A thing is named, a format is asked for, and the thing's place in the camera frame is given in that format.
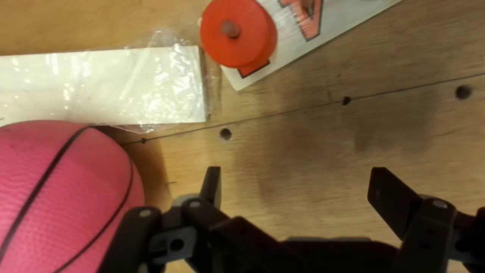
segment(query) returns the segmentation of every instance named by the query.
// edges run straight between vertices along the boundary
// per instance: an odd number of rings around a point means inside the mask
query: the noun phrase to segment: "screw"
[[[192,201],[192,202],[190,202],[189,207],[191,207],[191,208],[198,208],[198,207],[200,207],[200,202],[197,201],[197,200]]]
[[[439,208],[447,208],[448,207],[448,205],[445,202],[441,201],[441,200],[434,200],[433,201],[433,205],[435,205],[435,206],[437,206]]]
[[[142,211],[140,211],[140,213],[138,214],[140,217],[148,217],[151,215],[151,210],[150,209],[144,209]]]

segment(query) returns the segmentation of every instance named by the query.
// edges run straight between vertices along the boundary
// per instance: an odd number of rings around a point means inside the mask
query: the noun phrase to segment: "pink basketball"
[[[0,273],[94,273],[123,214],[143,202],[135,165],[96,129],[0,128]]]

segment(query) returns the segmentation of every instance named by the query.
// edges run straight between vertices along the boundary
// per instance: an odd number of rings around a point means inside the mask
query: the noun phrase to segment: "wooden table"
[[[162,28],[199,43],[208,1],[4,1],[0,54],[115,49]],[[222,77],[210,122],[111,133],[126,143],[151,205],[197,192],[215,165],[222,209],[278,239],[398,244],[366,200],[373,166],[464,212],[485,205],[484,12],[483,0],[404,0],[241,92]],[[461,85],[470,98],[455,97]],[[450,271],[464,269],[452,262]],[[175,263],[169,272],[190,270]]]

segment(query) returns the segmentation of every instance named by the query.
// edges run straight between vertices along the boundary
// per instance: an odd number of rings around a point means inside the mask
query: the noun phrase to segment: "orange printed graphic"
[[[296,21],[302,30],[307,41],[320,35],[320,24],[322,22],[323,0],[313,0],[311,8],[304,8],[303,1],[308,0],[279,0],[282,6],[291,6]]]

